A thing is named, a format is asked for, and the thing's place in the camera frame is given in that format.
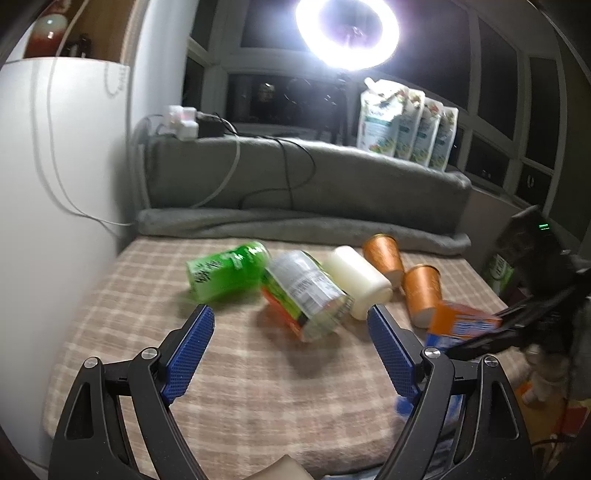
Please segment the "red white vase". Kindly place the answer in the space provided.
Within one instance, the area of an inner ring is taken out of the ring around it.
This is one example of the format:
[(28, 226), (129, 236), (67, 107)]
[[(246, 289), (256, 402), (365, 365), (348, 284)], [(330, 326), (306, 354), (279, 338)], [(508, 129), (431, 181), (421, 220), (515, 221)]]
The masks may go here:
[(67, 26), (68, 20), (63, 14), (50, 13), (39, 18), (29, 36), (24, 57), (54, 56), (64, 37)]

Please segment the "blue orange Arctic Ocean cup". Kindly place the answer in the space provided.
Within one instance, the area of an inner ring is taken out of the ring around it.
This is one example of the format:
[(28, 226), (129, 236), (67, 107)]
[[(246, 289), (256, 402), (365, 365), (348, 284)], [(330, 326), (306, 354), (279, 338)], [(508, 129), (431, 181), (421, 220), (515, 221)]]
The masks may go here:
[[(453, 302), (441, 302), (435, 310), (424, 346), (436, 347), (442, 352), (495, 330), (501, 320), (481, 310)], [(454, 436), (464, 404), (463, 395), (450, 398), (443, 430), (427, 468), (425, 479), (433, 479), (444, 471), (451, 454)]]

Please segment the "green tea cup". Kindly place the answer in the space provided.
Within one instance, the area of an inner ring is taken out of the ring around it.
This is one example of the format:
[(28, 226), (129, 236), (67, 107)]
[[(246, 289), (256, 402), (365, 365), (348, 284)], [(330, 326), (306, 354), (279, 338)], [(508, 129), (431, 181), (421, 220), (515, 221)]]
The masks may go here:
[(259, 241), (185, 263), (192, 298), (207, 303), (259, 286), (270, 252)]

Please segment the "clear labelled green cup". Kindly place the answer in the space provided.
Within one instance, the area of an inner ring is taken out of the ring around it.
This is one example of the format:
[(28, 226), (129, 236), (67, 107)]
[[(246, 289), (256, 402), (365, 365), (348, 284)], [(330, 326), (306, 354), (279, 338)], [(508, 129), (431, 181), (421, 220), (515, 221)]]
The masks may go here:
[(331, 334), (353, 304), (320, 263), (301, 250), (291, 250), (271, 260), (263, 272), (260, 288), (302, 342)]

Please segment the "green box on floor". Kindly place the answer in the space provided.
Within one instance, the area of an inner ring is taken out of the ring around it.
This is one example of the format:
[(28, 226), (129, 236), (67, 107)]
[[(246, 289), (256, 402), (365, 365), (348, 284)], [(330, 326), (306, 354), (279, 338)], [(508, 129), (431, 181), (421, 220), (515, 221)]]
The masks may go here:
[(483, 279), (501, 298), (514, 274), (512, 266), (498, 253), (493, 254), (483, 270)]

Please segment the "plaid beige seat cover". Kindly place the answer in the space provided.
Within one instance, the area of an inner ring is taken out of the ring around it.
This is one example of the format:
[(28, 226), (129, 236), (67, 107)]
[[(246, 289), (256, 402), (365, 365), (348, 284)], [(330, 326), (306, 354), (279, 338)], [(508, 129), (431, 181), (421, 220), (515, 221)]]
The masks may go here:
[[(235, 240), (140, 237), (115, 260), (70, 324), (43, 413), (48, 434), (83, 361), (133, 358), (193, 311), (188, 261)], [(186, 393), (171, 410), (212, 479), (242, 479), (293, 457), (311, 475), (362, 470), (389, 456), (404, 420), (367, 326), (304, 343), (259, 291), (216, 303), (215, 330)]]

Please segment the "light tripod stand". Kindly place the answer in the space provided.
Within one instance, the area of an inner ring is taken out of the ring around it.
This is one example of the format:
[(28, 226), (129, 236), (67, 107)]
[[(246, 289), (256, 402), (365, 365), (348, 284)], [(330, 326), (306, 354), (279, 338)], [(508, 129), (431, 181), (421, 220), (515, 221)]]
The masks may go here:
[(338, 140), (341, 140), (342, 146), (349, 145), (348, 84), (349, 76), (339, 73), (328, 96), (329, 114), (325, 123), (329, 132), (329, 142), (337, 144)]

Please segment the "grey sofa backrest cushion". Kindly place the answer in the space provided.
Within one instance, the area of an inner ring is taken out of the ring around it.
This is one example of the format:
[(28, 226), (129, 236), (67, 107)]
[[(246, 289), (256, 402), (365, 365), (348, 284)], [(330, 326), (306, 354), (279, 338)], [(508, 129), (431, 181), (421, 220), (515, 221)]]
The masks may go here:
[(155, 136), (144, 150), (150, 206), (294, 210), (452, 234), (472, 190), (463, 174), (303, 140)]

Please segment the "orange paper cup near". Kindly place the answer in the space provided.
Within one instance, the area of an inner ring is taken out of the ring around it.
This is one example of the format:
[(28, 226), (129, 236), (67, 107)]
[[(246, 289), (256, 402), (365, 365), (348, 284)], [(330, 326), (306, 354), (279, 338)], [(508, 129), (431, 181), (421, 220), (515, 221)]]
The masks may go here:
[(441, 274), (433, 265), (419, 264), (405, 273), (403, 290), (412, 324), (429, 329), (442, 301)]

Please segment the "white plastic cup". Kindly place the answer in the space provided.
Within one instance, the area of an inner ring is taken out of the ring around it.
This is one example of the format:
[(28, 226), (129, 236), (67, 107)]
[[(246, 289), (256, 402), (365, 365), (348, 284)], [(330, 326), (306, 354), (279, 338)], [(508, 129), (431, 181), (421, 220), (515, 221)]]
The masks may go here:
[(322, 268), (352, 298), (351, 316), (366, 321), (370, 308), (388, 303), (393, 288), (388, 278), (351, 246), (339, 246), (322, 261)]

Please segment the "grey rolled blanket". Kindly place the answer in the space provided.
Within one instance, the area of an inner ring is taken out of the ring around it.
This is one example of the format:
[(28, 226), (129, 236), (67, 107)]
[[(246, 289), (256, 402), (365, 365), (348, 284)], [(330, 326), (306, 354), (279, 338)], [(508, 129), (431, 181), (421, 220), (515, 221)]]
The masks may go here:
[(297, 244), (360, 247), (376, 234), (402, 251), (461, 255), (471, 247), (465, 233), (435, 234), (400, 225), (277, 209), (144, 209), (137, 215), (143, 236), (182, 239), (249, 238)]

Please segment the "orange paper cup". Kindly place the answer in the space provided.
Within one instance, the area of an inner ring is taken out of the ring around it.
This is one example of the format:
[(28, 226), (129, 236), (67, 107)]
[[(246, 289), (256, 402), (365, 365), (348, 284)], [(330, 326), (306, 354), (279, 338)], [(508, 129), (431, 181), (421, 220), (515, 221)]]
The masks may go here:
[(363, 243), (362, 250), (363, 257), (390, 281), (393, 289), (402, 286), (405, 267), (396, 239), (377, 234)]
[(405, 273), (403, 290), (412, 324), (429, 329), (442, 301), (441, 274), (433, 265), (419, 264)]

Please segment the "orange paper cup far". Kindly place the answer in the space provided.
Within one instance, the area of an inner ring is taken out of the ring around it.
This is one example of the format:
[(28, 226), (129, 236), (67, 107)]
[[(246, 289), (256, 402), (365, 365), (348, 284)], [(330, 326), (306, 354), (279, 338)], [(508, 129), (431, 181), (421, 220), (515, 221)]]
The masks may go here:
[(377, 234), (363, 243), (362, 250), (363, 257), (390, 281), (393, 289), (402, 286), (405, 267), (396, 239)]

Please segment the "white power strip with adapters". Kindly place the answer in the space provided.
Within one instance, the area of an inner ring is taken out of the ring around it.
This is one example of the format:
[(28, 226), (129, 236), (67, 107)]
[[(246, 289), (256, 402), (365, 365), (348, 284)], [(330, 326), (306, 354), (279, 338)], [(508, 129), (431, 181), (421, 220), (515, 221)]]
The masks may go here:
[(198, 136), (197, 109), (169, 105), (164, 114), (164, 128), (180, 141), (196, 140)]

